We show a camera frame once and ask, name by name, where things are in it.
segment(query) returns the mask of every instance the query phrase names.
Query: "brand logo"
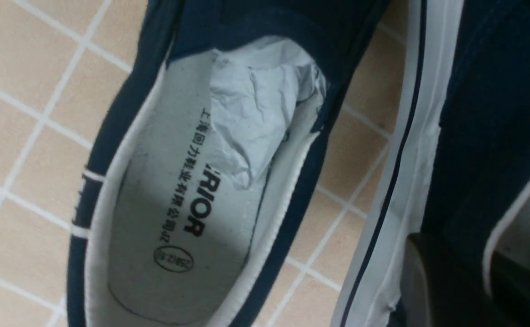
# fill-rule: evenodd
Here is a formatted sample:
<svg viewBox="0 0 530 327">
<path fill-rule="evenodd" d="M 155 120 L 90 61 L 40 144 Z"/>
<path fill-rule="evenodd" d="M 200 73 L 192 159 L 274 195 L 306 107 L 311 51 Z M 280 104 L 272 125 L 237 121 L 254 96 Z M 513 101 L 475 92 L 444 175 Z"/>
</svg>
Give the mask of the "brand logo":
<svg viewBox="0 0 530 327">
<path fill-rule="evenodd" d="M 190 203 L 190 215 L 188 216 L 190 225 L 184 226 L 185 232 L 193 234 L 197 238 L 205 231 L 203 220 L 210 215 L 213 209 L 212 203 L 215 200 L 215 192 L 221 183 L 219 173 L 212 170 L 209 165 L 206 166 L 202 174 L 205 179 L 200 181 L 196 189 L 198 197 Z"/>
<path fill-rule="evenodd" d="M 178 246 L 161 246 L 154 251 L 155 262 L 172 273 L 185 273 L 194 267 L 194 259 L 188 251 Z"/>
</svg>

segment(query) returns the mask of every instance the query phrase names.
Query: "white tissue paper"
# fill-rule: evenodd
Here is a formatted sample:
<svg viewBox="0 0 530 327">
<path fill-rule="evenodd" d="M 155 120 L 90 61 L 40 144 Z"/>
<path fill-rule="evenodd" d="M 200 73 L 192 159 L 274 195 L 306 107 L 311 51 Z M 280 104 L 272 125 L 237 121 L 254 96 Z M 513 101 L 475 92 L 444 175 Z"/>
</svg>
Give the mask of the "white tissue paper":
<svg viewBox="0 0 530 327">
<path fill-rule="evenodd" d="M 219 52 L 210 79 L 216 147 L 209 163 L 235 188 L 249 188 L 267 171 L 297 103 L 320 94 L 319 108 L 325 90 L 314 60 L 289 39 L 264 37 Z"/>
</svg>

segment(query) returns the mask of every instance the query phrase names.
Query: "white stripe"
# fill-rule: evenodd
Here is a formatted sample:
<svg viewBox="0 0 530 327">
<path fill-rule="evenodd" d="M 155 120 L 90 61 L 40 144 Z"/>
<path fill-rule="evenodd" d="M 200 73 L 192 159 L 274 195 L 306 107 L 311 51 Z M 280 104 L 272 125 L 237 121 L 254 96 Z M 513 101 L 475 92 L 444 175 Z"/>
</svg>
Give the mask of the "white stripe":
<svg viewBox="0 0 530 327">
<path fill-rule="evenodd" d="M 96 174 L 94 172 L 92 172 L 91 170 L 87 170 L 85 169 L 84 170 L 84 175 L 85 177 L 89 178 L 89 179 L 92 179 L 96 182 L 105 182 L 105 176 L 101 176 L 100 174 Z"/>
<path fill-rule="evenodd" d="M 71 225 L 71 234 L 73 236 L 77 236 L 78 238 L 89 240 L 89 232 L 90 230 L 87 228 Z"/>
</svg>

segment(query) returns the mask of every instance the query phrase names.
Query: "navy stripe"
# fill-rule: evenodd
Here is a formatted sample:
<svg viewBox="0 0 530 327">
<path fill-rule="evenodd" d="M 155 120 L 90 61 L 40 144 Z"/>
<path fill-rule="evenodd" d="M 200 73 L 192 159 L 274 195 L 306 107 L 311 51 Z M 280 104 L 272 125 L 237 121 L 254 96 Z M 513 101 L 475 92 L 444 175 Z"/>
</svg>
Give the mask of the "navy stripe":
<svg viewBox="0 0 530 327">
<path fill-rule="evenodd" d="M 85 184 L 83 190 L 80 191 L 80 201 L 76 208 L 75 219 L 73 225 L 81 228 L 91 228 L 91 221 L 93 219 L 93 211 L 99 198 L 102 182 L 92 180 L 89 177 L 83 176 Z"/>
<path fill-rule="evenodd" d="M 406 122 L 406 128 L 402 136 L 402 140 L 400 141 L 400 147 L 398 148 L 398 154 L 396 155 L 396 162 L 394 164 L 394 171 L 392 172 L 392 178 L 390 179 L 390 184 L 388 185 L 388 190 L 384 198 L 384 203 L 380 211 L 380 216 L 378 218 L 378 222 L 376 223 L 375 230 L 372 234 L 372 239 L 370 240 L 368 250 L 366 251 L 364 255 L 362 265 L 360 266 L 360 269 L 358 270 L 358 275 L 356 276 L 356 279 L 354 280 L 354 285 L 352 286 L 352 290 L 350 291 L 350 296 L 348 296 L 348 302 L 346 302 L 346 307 L 344 308 L 344 314 L 342 315 L 342 321 L 340 322 L 340 327 L 344 327 L 346 325 L 346 321 L 348 320 L 348 315 L 350 314 L 350 309 L 352 308 L 352 303 L 354 302 L 356 291 L 358 290 L 362 277 L 366 269 L 368 268 L 368 263 L 370 262 L 370 258 L 372 257 L 372 253 L 374 252 L 376 242 L 378 241 L 378 236 L 380 235 L 380 230 L 382 229 L 384 219 L 388 211 L 388 206 L 390 205 L 390 200 L 392 199 L 392 193 L 394 192 L 394 187 L 396 186 L 396 180 L 398 178 L 398 172 L 400 170 L 400 161 L 402 160 L 402 150 L 404 149 L 406 139 L 408 138 L 408 135 L 410 133 L 410 127 L 412 126 L 412 122 L 413 122 L 415 111 L 416 111 L 416 104 L 419 99 L 420 82 L 421 82 L 421 77 L 423 74 L 423 60 L 425 56 L 425 32 L 427 28 L 426 13 L 427 13 L 427 0 L 421 0 L 419 58 L 417 61 L 415 91 L 413 93 L 412 104 L 411 104 L 410 112 L 409 112 L 409 118 L 408 118 L 408 122 Z"/>
<path fill-rule="evenodd" d="M 70 327 L 85 323 L 85 252 L 87 240 L 71 236 L 67 268 L 67 320 Z"/>
</svg>

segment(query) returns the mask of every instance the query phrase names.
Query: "oval size stamp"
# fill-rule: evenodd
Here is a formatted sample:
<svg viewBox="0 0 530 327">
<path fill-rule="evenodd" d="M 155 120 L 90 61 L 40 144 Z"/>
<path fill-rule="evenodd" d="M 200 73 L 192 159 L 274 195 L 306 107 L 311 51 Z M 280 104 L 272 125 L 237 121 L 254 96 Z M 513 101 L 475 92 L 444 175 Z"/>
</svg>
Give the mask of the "oval size stamp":
<svg viewBox="0 0 530 327">
<path fill-rule="evenodd" d="M 154 251 L 154 261 L 162 269 L 172 273 L 185 273 L 194 267 L 194 259 L 188 251 L 178 246 L 161 246 Z"/>
</svg>

